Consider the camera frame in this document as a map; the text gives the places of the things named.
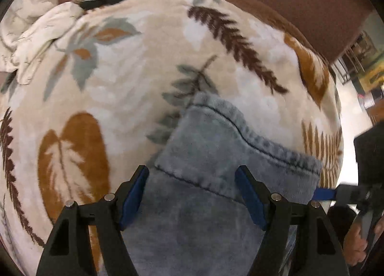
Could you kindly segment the right hand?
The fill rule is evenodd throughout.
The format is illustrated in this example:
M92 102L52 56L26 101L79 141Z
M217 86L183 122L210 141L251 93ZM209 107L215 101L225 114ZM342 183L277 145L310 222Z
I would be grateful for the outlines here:
M348 266L356 266L358 263L362 263L366 258L367 241L360 235L361 224L360 221L353 221L351 227L346 234L343 243L344 258ZM374 229L376 237L380 238L383 234L383 216L377 222ZM377 266L383 267L383 250L378 255Z

